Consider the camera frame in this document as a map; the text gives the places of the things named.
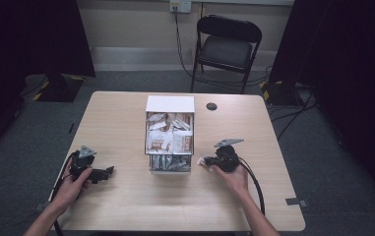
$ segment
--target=electrical outlet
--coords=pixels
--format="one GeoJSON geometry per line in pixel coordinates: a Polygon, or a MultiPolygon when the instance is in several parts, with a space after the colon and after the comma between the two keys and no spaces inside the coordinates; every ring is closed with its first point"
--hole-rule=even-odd
{"type": "Polygon", "coordinates": [[[169,12],[191,13],[191,0],[169,0],[169,12]]]}
{"type": "Polygon", "coordinates": [[[180,0],[169,0],[169,12],[180,12],[181,10],[180,0]]]}

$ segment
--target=human arm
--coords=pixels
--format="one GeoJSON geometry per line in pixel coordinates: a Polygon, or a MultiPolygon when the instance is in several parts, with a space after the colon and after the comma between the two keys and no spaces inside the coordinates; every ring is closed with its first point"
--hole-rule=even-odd
{"type": "Polygon", "coordinates": [[[230,191],[239,200],[254,236],[280,235],[252,199],[248,191],[248,172],[242,165],[238,165],[234,171],[229,173],[223,172],[216,165],[213,165],[213,169],[226,182],[230,191]]]}
{"type": "Polygon", "coordinates": [[[25,236],[47,235],[55,220],[63,214],[68,206],[79,196],[82,187],[86,187],[86,180],[92,173],[92,169],[86,169],[77,180],[73,181],[69,172],[71,162],[72,160],[67,163],[67,167],[64,171],[65,179],[63,180],[57,195],[52,203],[48,205],[33,222],[31,227],[25,233],[25,236]]]}

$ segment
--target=human hand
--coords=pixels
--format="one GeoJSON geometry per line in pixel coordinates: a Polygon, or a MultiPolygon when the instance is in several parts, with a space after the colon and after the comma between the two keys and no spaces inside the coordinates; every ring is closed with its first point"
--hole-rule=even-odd
{"type": "Polygon", "coordinates": [[[71,159],[68,161],[61,187],[51,203],[53,207],[57,208],[59,214],[63,214],[68,206],[79,196],[82,188],[86,189],[90,184],[87,178],[89,178],[93,171],[91,168],[87,168],[78,179],[73,181],[73,176],[70,176],[70,166],[72,162],[73,160],[71,159]]]}
{"type": "Polygon", "coordinates": [[[248,192],[248,172],[242,165],[238,165],[234,171],[228,173],[216,165],[213,165],[213,169],[237,197],[244,191],[248,192]]]}

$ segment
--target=cardboard box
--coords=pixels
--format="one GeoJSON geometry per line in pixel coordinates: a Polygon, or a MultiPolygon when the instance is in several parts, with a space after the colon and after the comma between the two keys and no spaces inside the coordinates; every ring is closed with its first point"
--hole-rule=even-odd
{"type": "Polygon", "coordinates": [[[153,173],[190,173],[194,153],[194,96],[150,95],[145,154],[153,173]]]}

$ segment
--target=wall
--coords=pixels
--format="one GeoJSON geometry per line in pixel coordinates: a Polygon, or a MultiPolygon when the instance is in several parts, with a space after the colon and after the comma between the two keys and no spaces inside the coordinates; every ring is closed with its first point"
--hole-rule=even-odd
{"type": "MultiPolygon", "coordinates": [[[[90,47],[177,48],[168,1],[78,0],[78,4],[90,47]]],[[[263,32],[259,54],[275,55],[290,11],[290,5],[193,2],[191,14],[178,14],[181,43],[183,49],[194,48],[201,14],[218,14],[255,23],[263,32]]]]}

